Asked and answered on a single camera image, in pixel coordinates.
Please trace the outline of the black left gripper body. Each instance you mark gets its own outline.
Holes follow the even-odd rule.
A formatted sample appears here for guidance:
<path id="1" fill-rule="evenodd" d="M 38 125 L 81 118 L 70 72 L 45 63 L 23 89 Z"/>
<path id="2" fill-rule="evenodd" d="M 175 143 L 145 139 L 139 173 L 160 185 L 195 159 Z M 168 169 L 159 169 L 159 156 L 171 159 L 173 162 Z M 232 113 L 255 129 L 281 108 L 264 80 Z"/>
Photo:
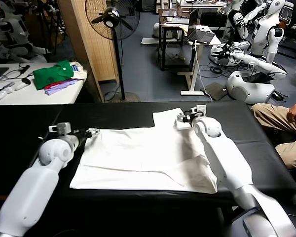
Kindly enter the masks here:
<path id="1" fill-rule="evenodd" d="M 92 137 L 92 132 L 89 130 L 77 129 L 74 131 L 74 135 L 78 138 L 80 142 L 84 142 L 87 138 Z"/>

